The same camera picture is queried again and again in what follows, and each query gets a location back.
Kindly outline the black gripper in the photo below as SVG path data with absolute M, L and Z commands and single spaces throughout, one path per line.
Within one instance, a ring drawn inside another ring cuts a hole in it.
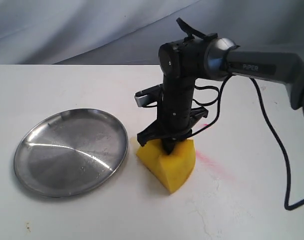
M 143 147 L 151 140 L 161 140 L 163 150 L 170 154 L 175 145 L 189 137 L 192 127 L 208 111 L 192 108 L 195 77 L 163 77 L 162 100 L 156 103 L 157 117 L 145 130 L 137 134 Z

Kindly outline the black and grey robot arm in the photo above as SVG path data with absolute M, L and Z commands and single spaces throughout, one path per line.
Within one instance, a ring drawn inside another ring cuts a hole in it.
M 135 94 L 139 107 L 153 105 L 157 117 L 138 133 L 144 146 L 160 139 L 170 153 L 175 144 L 193 136 L 192 127 L 208 115 L 207 105 L 192 108 L 197 79 L 226 81 L 245 76 L 284 84 L 294 110 L 304 113 L 304 58 L 288 48 L 242 47 L 216 33 L 203 34 L 178 18 L 186 37 L 160 46 L 158 59 L 163 82 Z

